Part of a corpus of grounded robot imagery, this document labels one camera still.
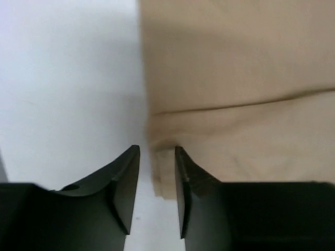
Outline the beige t shirt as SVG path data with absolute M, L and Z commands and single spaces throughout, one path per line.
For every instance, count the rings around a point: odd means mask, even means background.
M 155 194 L 174 149 L 221 181 L 334 182 L 334 1 L 141 1 Z

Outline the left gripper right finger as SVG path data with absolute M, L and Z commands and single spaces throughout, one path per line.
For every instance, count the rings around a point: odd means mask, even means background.
M 334 250 L 334 184 L 222 182 L 175 148 L 186 250 Z

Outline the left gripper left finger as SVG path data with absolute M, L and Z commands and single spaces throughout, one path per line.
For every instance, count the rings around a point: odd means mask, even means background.
M 61 190 L 1 184 L 1 250 L 123 250 L 130 234 L 140 148 Z

